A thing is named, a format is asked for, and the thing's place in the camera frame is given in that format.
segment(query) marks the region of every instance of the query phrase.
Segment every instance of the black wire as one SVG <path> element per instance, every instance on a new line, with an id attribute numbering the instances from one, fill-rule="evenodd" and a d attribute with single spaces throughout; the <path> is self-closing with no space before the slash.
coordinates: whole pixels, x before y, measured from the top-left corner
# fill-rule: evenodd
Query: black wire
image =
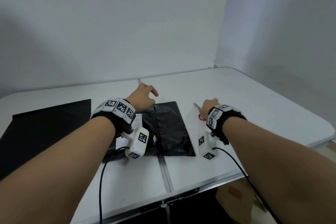
<path id="1" fill-rule="evenodd" d="M 268 204 L 266 203 L 266 201 L 264 200 L 264 198 L 259 194 L 258 190 L 254 187 L 254 185 L 252 184 L 251 180 L 248 178 L 248 176 L 245 174 L 244 170 L 240 167 L 240 165 L 238 164 L 238 162 L 234 159 L 234 157 L 232 157 L 226 150 L 223 150 L 222 148 L 218 148 L 218 147 L 214 147 L 212 148 L 214 149 L 218 149 L 218 150 L 222 150 L 224 151 L 227 155 L 229 155 L 233 161 L 237 164 L 237 166 L 239 167 L 240 171 L 243 173 L 243 175 L 245 176 L 245 178 L 247 179 L 247 181 L 249 182 L 249 184 L 251 185 L 252 189 L 254 190 L 254 192 L 258 195 L 258 197 L 260 198 L 260 200 L 262 201 L 262 203 L 264 204 L 264 206 L 266 207 L 266 209 L 269 211 L 269 213 L 272 215 L 272 217 L 274 218 L 274 220 L 276 221 L 276 223 L 281 224 L 280 220 L 275 216 L 275 214 L 272 212 L 271 208 L 268 206 Z"/>
<path id="2" fill-rule="evenodd" d="M 129 147 L 124 146 L 124 147 L 120 147 L 117 150 L 122 150 L 122 149 L 129 149 Z M 103 181 L 103 174 L 104 174 L 104 170 L 106 167 L 107 162 L 109 161 L 110 157 L 113 155 L 110 155 L 107 159 L 106 162 L 104 164 L 103 170 L 101 171 L 101 176 L 100 176 L 100 184 L 99 184 L 99 223 L 103 224 L 103 212 L 102 212 L 102 181 Z"/>

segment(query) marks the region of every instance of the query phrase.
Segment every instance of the white plastic housing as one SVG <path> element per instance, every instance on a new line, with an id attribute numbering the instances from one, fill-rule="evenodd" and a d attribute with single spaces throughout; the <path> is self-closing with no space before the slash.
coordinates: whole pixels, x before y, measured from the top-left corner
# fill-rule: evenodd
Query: white plastic housing
<path id="1" fill-rule="evenodd" d="M 212 137 L 208 131 L 204 131 L 204 134 L 198 138 L 199 154 L 207 159 L 215 158 L 218 155 L 218 150 L 212 148 L 217 147 L 217 140 L 218 137 Z"/>
<path id="2" fill-rule="evenodd" d="M 127 146 L 129 149 L 125 150 L 126 157 L 137 159 L 145 154 L 149 137 L 147 129 L 143 127 L 136 128 L 131 134 L 123 132 L 121 136 L 128 140 Z"/>

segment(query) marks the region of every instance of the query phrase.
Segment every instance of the black fabric sheet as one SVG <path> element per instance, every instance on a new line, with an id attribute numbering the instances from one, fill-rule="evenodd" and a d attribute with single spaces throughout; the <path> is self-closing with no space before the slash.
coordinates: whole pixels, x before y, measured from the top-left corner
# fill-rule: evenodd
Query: black fabric sheet
<path id="1" fill-rule="evenodd" d="M 195 152 L 176 102 L 155 104 L 136 112 L 142 114 L 142 126 L 149 131 L 146 155 L 192 156 Z M 126 158 L 125 150 L 116 151 L 112 142 L 103 162 Z"/>
<path id="2" fill-rule="evenodd" d="M 13 115 L 0 139 L 0 180 L 85 124 L 90 115 L 91 99 Z"/>

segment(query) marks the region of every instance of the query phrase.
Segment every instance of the floor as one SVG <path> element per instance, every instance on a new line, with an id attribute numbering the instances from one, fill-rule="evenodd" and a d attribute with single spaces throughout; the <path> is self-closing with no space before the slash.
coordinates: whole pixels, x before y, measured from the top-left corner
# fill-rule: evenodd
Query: floor
<path id="1" fill-rule="evenodd" d="M 320 154 L 324 155 L 325 157 L 336 162 L 336 153 L 330 150 L 329 148 L 327 148 L 326 146 L 318 148 L 317 151 Z M 276 222 L 269 212 L 265 213 L 262 209 L 253 205 L 252 224 L 276 224 Z"/>

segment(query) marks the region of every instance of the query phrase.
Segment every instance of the scissors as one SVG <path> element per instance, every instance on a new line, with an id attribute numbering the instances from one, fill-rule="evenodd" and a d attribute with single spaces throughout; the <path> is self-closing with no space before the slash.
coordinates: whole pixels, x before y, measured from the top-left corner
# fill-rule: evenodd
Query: scissors
<path id="1" fill-rule="evenodd" d="M 201 107 L 199 107 L 195 102 L 193 103 L 196 107 L 197 107 L 197 109 L 198 109 L 198 111 L 199 112 L 201 112 Z M 201 121 L 207 121 L 207 119 L 203 119 L 200 115 L 198 115 L 198 118 L 199 118 L 199 120 L 201 120 Z"/>

